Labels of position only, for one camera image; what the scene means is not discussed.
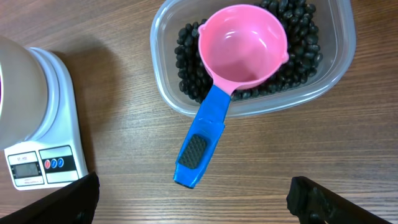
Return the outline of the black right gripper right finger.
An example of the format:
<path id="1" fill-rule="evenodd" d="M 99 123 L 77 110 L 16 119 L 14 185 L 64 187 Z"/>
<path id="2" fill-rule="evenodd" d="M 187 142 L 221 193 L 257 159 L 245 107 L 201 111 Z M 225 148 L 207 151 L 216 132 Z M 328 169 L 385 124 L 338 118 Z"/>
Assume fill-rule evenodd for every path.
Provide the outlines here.
<path id="1" fill-rule="evenodd" d="M 286 201 L 301 224 L 391 224 L 304 176 L 292 178 Z"/>

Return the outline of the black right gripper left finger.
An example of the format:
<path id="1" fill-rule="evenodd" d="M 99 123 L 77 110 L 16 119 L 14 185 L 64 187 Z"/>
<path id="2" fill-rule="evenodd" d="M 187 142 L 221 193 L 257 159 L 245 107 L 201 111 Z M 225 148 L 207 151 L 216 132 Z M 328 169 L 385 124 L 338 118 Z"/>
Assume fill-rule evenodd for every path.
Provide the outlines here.
<path id="1" fill-rule="evenodd" d="M 1 218 L 1 224 L 91 224 L 100 197 L 100 182 L 92 172 L 52 194 Z"/>

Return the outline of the pink scoop blue handle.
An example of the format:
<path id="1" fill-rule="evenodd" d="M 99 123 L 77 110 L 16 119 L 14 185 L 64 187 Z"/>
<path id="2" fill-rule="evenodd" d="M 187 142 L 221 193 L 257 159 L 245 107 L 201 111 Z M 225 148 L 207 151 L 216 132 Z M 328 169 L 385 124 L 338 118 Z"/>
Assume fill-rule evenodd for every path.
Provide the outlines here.
<path id="1" fill-rule="evenodd" d="M 194 188 L 224 130 L 235 90 L 265 82 L 289 60 L 280 21 L 258 6 L 237 4 L 214 13 L 198 29 L 198 51 L 213 85 L 201 103 L 176 160 L 174 181 Z"/>

